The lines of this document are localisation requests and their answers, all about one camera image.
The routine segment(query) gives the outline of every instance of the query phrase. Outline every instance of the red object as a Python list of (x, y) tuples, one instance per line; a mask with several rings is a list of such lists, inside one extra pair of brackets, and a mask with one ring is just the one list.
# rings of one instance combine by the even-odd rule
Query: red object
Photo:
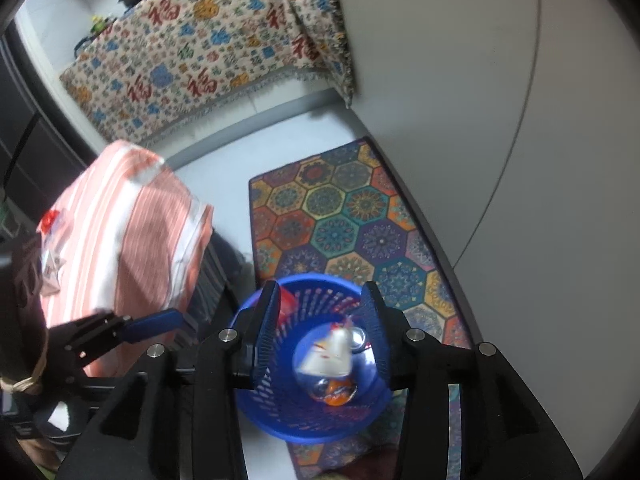
[(49, 234), (49, 232), (51, 231), (51, 227), (53, 226), (53, 222), (56, 221), (58, 215), (60, 215), (60, 211), (58, 211), (57, 209), (49, 209), (46, 213), (44, 213), (42, 220), (40, 220), (40, 231), (43, 234)]
[(298, 301), (283, 286), (280, 287), (280, 315), (278, 316), (278, 325), (284, 323), (291, 314), (298, 309)]

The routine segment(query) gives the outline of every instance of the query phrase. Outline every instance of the striped cloth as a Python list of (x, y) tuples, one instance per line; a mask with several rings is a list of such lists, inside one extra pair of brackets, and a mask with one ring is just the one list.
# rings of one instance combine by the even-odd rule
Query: striped cloth
[[(133, 318), (186, 311), (212, 233), (212, 207), (159, 155), (114, 142), (52, 208), (72, 219), (72, 231), (59, 251), (60, 292), (42, 298), (47, 326), (101, 310)], [(120, 345), (86, 371), (123, 375), (149, 343)]]

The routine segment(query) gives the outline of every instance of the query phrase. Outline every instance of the white floor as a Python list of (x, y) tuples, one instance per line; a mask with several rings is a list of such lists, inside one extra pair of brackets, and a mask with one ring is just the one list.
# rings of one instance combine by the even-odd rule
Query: white floor
[[(251, 259), (249, 179), (336, 148), (366, 134), (343, 105), (319, 108), (259, 130), (208, 153), (176, 173), (191, 192), (214, 207), (213, 226)], [(295, 480), (287, 444), (240, 417), (250, 480)]]

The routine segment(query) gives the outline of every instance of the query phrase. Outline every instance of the colorful hexagon rug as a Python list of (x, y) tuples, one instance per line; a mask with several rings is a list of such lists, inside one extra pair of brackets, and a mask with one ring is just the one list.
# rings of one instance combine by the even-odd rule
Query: colorful hexagon rug
[[(367, 139), (251, 180), (258, 283), (304, 272), (375, 280), (386, 304), (440, 341), (469, 348), (469, 337), (427, 238)], [(336, 469), (377, 446), (398, 444), (405, 392), (396, 392), (364, 432), (328, 444), (289, 444), (298, 478)], [(460, 477), (458, 387), (449, 389), (449, 473)]]

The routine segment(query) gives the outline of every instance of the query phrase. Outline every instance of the blue plastic basket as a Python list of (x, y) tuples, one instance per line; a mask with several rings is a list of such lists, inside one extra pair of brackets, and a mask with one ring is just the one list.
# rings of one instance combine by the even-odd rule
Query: blue plastic basket
[[(298, 310), (277, 329), (267, 374), (258, 387), (236, 390), (238, 408), (262, 430), (296, 444), (321, 444), (363, 430), (392, 397), (376, 373), (370, 349), (354, 361), (358, 391), (344, 406), (311, 399), (295, 372), (312, 340), (360, 306), (360, 287), (324, 274), (299, 274), (277, 281), (296, 297)], [(260, 291), (253, 294), (241, 309), (251, 308), (259, 296)], [(357, 318), (354, 323), (360, 325)]]

